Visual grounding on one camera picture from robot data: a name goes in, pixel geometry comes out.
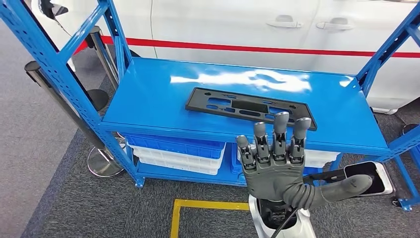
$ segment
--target car door handle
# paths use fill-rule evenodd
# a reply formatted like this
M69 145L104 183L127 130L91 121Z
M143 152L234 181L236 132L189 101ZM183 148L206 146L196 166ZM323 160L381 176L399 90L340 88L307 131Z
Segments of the car door handle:
M354 25L350 24L347 18L335 17L329 22L318 22L316 27L323 30L351 30Z
M278 15L274 21L266 22L267 25L282 28L301 28L302 22L294 21L291 15Z

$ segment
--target white car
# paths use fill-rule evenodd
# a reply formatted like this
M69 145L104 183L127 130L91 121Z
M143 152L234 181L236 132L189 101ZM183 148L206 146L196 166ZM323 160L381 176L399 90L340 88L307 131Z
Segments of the white car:
M59 48L98 4L51 0L51 10L49 1L32 0L32 11ZM416 2L114 0L130 49L142 57L345 74L362 69ZM98 25L111 43L105 21ZM392 114L419 97L418 65L409 38L378 72L370 106Z

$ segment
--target yellow floor tape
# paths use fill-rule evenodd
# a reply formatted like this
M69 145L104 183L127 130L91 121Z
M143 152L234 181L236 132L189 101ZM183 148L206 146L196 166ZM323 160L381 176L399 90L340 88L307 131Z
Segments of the yellow floor tape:
M243 203L243 202L213 202L213 201L175 199L175 202L173 204L170 238L178 238L179 217L180 217L181 207L249 211L248 203Z

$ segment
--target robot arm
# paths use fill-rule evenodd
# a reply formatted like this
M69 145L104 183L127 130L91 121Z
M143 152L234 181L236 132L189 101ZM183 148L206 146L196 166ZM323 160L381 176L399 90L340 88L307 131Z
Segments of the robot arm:
M275 115L271 146L263 122L254 125L255 149L244 135L236 138L243 173L252 196L284 201L296 209L309 209L360 195L370 188L372 178L369 175L354 175L323 186L305 184L302 177L305 138L311 119L296 120L289 146L286 145L288 120L287 112Z

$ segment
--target robot thumb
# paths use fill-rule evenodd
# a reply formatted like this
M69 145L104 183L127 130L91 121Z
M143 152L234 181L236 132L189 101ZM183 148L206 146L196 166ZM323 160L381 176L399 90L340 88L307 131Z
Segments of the robot thumb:
M315 187L298 182L288 186L283 201L298 209L316 208L329 202L340 201L362 194L372 185L368 175L354 175L339 182Z

